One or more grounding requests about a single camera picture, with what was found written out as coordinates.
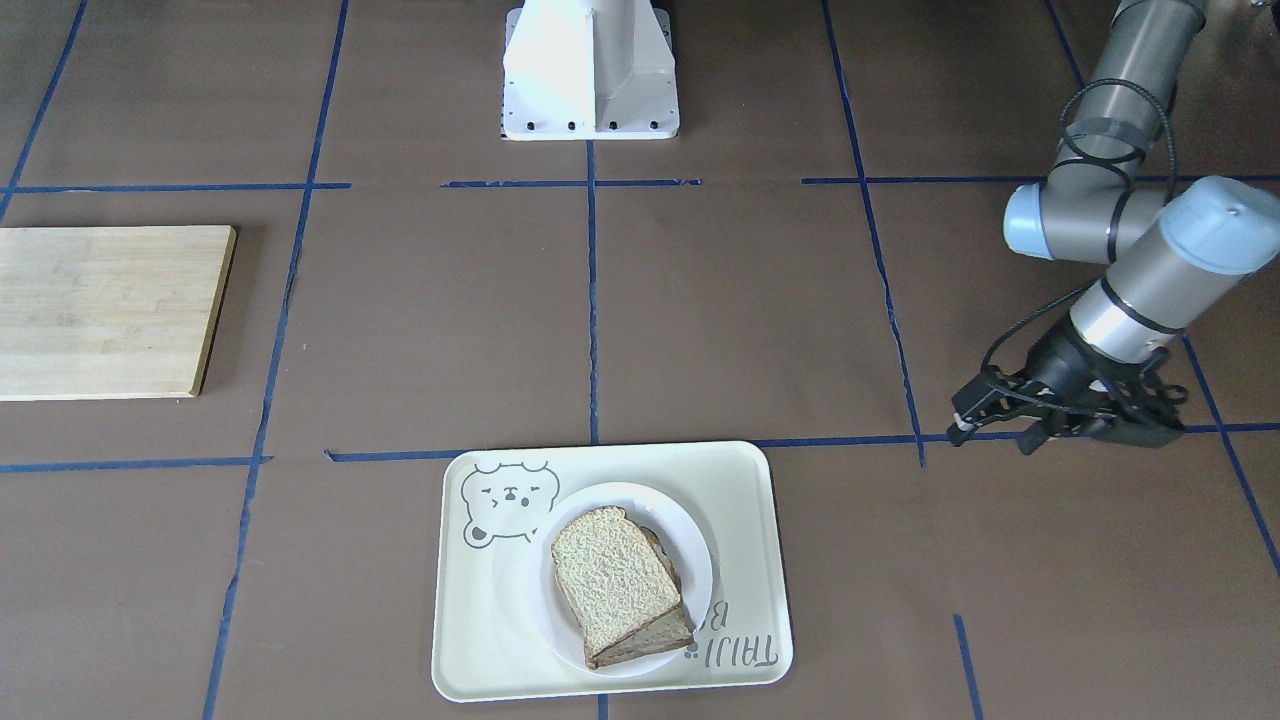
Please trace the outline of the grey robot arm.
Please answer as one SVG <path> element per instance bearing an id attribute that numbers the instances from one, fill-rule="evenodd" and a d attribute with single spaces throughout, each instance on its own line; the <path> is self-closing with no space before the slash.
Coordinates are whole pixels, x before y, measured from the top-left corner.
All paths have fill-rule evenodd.
<path id="1" fill-rule="evenodd" d="M 1184 433 L 1187 392 L 1158 374 L 1169 345 L 1277 256 L 1274 195 L 1221 176 L 1184 192 L 1175 179 L 1137 183 L 1158 141 L 1176 150 L 1169 104 L 1204 23 L 1202 1 L 1119 5 L 1093 79 L 1059 118 L 1053 168 L 1016 188 L 1004 214 L 1012 251 L 1106 270 L 1061 297 L 1068 311 L 1020 370 L 983 356 L 952 398 L 951 445 L 1018 418 L 1030 420 L 1018 437 L 1024 455 L 1062 437 L 1160 448 Z"/>

